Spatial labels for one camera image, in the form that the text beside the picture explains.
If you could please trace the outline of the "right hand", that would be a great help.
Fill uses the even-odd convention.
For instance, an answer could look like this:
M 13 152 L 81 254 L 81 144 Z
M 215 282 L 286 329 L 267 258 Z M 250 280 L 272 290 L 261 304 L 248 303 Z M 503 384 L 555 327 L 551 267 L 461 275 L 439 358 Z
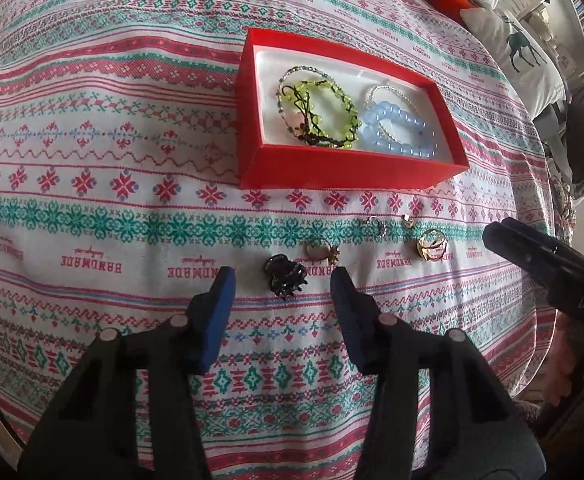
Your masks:
M 557 315 L 542 387 L 543 402 L 553 406 L 560 404 L 561 400 L 572 392 L 572 380 L 569 376 L 576 367 L 577 358 L 572 345 L 568 342 L 568 330 L 573 325 L 568 316 L 563 313 Z

